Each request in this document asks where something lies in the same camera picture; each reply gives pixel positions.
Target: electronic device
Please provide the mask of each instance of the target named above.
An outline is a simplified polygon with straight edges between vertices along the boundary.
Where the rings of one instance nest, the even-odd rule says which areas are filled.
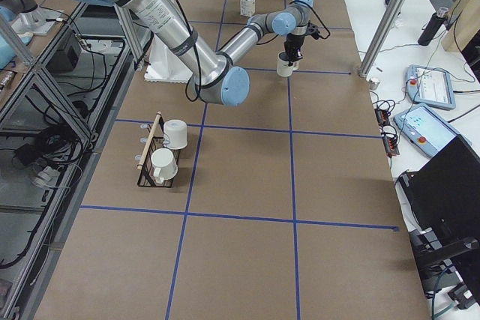
[[[432,228],[443,247],[448,247],[466,238],[480,240],[479,179],[480,157],[458,135],[418,172],[403,174],[398,180],[418,224],[422,229]],[[478,302],[480,250],[463,250],[450,261]],[[438,261],[445,258],[434,255]]]
[[[460,134],[426,104],[396,114],[394,121],[400,132],[429,157],[435,156]]]
[[[59,44],[46,68],[50,73],[72,71],[78,63],[81,52],[82,47],[75,38],[74,33],[70,30],[70,34]]]
[[[410,65],[406,70],[406,92],[413,103],[441,109],[455,109],[450,74],[432,67]]]

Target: mug handle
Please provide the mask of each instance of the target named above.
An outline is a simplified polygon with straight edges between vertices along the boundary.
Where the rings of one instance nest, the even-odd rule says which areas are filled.
[[[153,177],[159,184],[165,181],[165,179],[160,176],[161,171],[162,171],[162,168],[155,168],[155,170],[153,171]]]

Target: white device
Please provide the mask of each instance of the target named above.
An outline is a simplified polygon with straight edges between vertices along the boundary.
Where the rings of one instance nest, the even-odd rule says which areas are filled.
[[[455,109],[450,74],[442,69],[410,65],[406,71],[406,91],[413,103],[441,109]]]
[[[419,104],[397,114],[394,121],[402,134],[429,157],[434,157],[460,134],[426,104]]]

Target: white mug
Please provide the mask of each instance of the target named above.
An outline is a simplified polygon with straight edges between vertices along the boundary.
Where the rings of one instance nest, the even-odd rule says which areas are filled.
[[[295,61],[293,65],[288,65],[288,57],[285,52],[279,52],[277,56],[277,74],[283,78],[292,76],[294,70],[299,68],[299,62]]]
[[[171,150],[166,148],[155,150],[150,156],[150,161],[154,167],[155,182],[162,184],[177,175],[179,168]]]
[[[163,126],[163,146],[172,150],[183,149],[187,146],[187,123],[173,119]]]

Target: metal pole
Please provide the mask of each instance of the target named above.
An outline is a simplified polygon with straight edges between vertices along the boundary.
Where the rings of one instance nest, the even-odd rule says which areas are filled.
[[[141,70],[143,67],[143,59],[141,59],[143,55],[143,49],[140,45],[140,41],[138,40],[130,11],[128,9],[118,7],[117,5],[115,5],[115,11],[119,17],[118,20],[120,20],[121,28],[123,29],[125,37],[127,38],[128,46],[132,51],[135,62],[138,64],[135,70]]]
[[[380,24],[378,25],[378,29],[373,36],[372,42],[368,47],[367,52],[365,53],[365,57],[363,58],[363,62],[358,69],[358,74],[366,78],[368,72],[372,68],[374,64],[376,56],[378,55],[380,49],[382,48],[387,35],[389,34],[390,28],[397,16],[398,12],[401,9],[402,4],[405,0],[391,0],[390,4],[388,5],[385,13],[383,14],[382,20],[380,20]]]
[[[16,56],[18,56],[25,65],[31,67],[35,64],[35,57],[3,16],[0,16],[0,35],[8,45],[12,47],[13,52],[15,52]]]

